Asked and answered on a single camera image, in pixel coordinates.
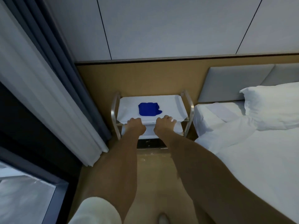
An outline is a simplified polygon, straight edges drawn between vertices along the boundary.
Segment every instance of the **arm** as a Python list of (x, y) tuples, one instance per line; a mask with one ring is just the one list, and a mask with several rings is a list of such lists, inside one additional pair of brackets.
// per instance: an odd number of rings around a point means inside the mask
[(155, 134), (172, 155), (184, 188), (216, 223), (293, 223), (245, 188), (213, 153), (173, 131), (176, 120), (158, 118)]
[(83, 200), (100, 197), (118, 211), (122, 222), (131, 207), (137, 190), (137, 141), (145, 132), (141, 119), (130, 119), (119, 142), (91, 167)]

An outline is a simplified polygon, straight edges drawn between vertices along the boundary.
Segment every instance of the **hand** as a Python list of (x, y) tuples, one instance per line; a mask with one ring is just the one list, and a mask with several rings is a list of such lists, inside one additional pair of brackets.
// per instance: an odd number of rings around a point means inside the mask
[(141, 122), (140, 118), (134, 119), (131, 118), (127, 124), (125, 124), (125, 133), (127, 132), (135, 132), (138, 136), (143, 135), (145, 130), (147, 129)]
[(176, 124), (176, 120), (172, 121), (172, 117), (164, 116), (163, 118), (157, 118), (156, 125), (154, 128), (155, 134), (160, 137), (159, 135), (164, 131), (173, 131), (174, 125)]

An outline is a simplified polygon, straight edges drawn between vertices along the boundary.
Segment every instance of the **white shoe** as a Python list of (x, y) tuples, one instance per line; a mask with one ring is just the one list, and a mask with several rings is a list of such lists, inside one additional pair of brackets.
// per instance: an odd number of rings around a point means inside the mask
[(170, 224), (170, 220), (165, 213), (161, 213), (158, 216), (158, 224)]

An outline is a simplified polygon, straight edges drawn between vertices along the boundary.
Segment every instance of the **upholstered headboard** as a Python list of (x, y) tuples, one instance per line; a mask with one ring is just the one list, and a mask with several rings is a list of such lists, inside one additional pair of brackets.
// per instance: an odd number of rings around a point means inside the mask
[(299, 63), (210, 67), (198, 101), (243, 100), (246, 87), (290, 82), (299, 82)]

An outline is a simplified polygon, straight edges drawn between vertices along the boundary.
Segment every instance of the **gray curtain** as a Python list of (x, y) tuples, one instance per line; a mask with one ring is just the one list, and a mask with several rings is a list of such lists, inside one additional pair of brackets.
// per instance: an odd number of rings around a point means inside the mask
[(43, 0), (3, 0), (103, 141), (111, 133), (92, 101)]

